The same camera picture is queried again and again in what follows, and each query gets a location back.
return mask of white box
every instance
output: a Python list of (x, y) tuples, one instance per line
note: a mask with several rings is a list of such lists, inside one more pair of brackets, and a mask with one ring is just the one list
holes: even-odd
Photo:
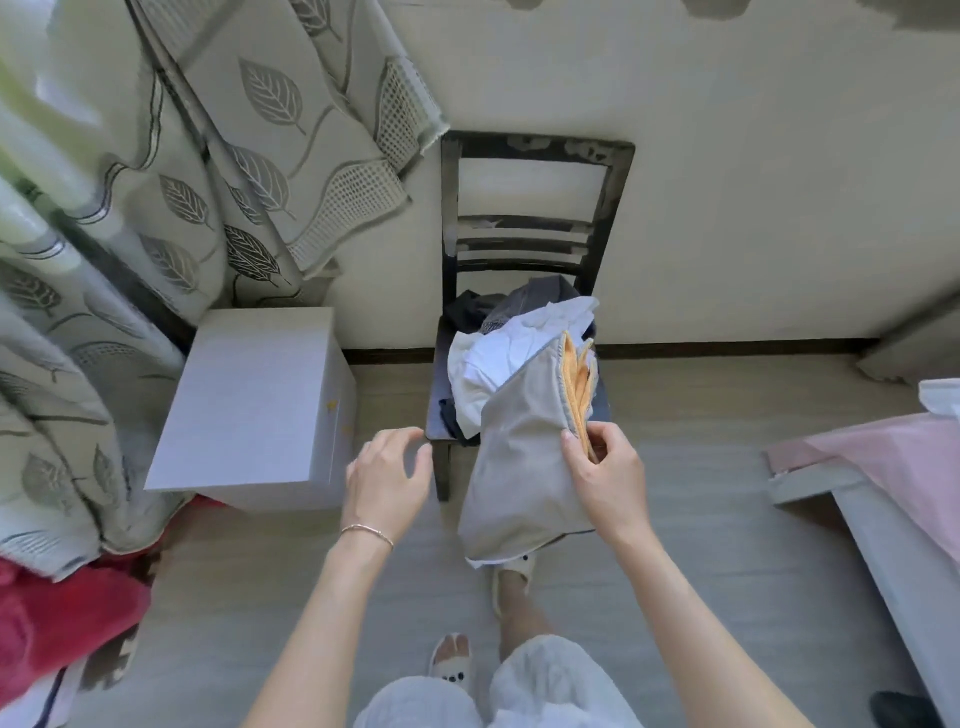
[(211, 310), (144, 488), (245, 511), (339, 506), (355, 415), (332, 308)]

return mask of gold bracelet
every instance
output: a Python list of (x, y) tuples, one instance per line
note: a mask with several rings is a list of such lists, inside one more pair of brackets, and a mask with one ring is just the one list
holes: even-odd
[(378, 531), (375, 528), (370, 528), (368, 525), (364, 525), (363, 523), (354, 523), (353, 525), (347, 526), (340, 532), (340, 535), (343, 536), (348, 531), (367, 531), (368, 533), (372, 533), (378, 539), (382, 539), (390, 544), (390, 551), (393, 551), (395, 548), (394, 542), (390, 540), (390, 537), (387, 536), (387, 534), (385, 534), (383, 531)]

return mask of white cloth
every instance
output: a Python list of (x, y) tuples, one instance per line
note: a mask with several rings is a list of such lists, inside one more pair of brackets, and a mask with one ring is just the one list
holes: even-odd
[[(578, 644), (544, 635), (521, 645), (493, 676), (492, 728), (643, 728), (610, 676)], [(376, 694), (353, 728), (483, 728), (462, 689), (407, 677)]]
[(457, 425), (467, 439), (480, 434), (487, 400), (535, 353), (564, 331), (569, 331), (578, 350), (584, 345), (584, 333), (593, 323), (599, 303), (592, 296), (548, 303), (486, 335), (458, 333), (454, 337), (446, 372), (457, 407)]
[(920, 402), (926, 411), (960, 420), (960, 379), (926, 379), (920, 383)]

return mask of chair seat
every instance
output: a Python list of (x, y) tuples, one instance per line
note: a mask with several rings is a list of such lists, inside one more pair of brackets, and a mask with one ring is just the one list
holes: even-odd
[[(446, 318), (441, 318), (437, 326), (437, 343), (433, 355), (430, 408), (426, 415), (426, 439), (431, 442), (457, 442), (457, 438), (450, 432), (440, 414), (441, 400), (453, 399), (453, 387), (450, 385), (450, 377), (446, 367), (450, 356), (450, 346), (453, 344), (453, 338), (456, 335), (456, 328)], [(610, 400), (607, 398), (607, 387), (604, 385), (602, 377), (597, 382), (596, 393), (593, 395), (593, 415), (590, 419), (604, 423), (612, 422)]]

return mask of black wooden chair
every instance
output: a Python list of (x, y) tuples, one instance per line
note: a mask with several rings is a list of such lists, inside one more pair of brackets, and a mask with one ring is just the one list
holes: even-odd
[[(572, 276), (574, 287), (581, 295), (591, 295), (607, 249), (607, 241), (610, 239), (620, 197), (630, 174), (635, 149), (633, 144), (622, 141), (449, 132), (442, 142), (444, 308), (457, 298), (457, 274), (467, 271), (559, 273)], [(593, 219), (589, 222), (525, 215), (462, 216), (459, 210), (460, 160), (466, 158), (573, 162), (600, 165), (607, 169)], [(461, 237), (461, 229), (496, 229), (503, 231), (503, 236)], [(571, 242), (568, 239), (531, 237), (529, 231), (580, 233), (580, 237), (585, 240)], [(519, 251), (524, 257), (458, 259), (458, 253), (463, 252), (502, 251)], [(544, 254), (552, 254), (552, 257), (544, 258)], [(446, 363), (456, 333), (453, 325), (442, 316), (437, 329), (433, 385), (426, 418), (426, 438), (433, 444), (437, 496), (444, 502), (450, 499), (450, 454), (453, 446), (457, 444), (457, 439), (450, 433), (441, 417), (440, 402), (453, 397)], [(603, 422), (611, 420), (610, 403), (602, 378), (593, 399), (592, 419)]]

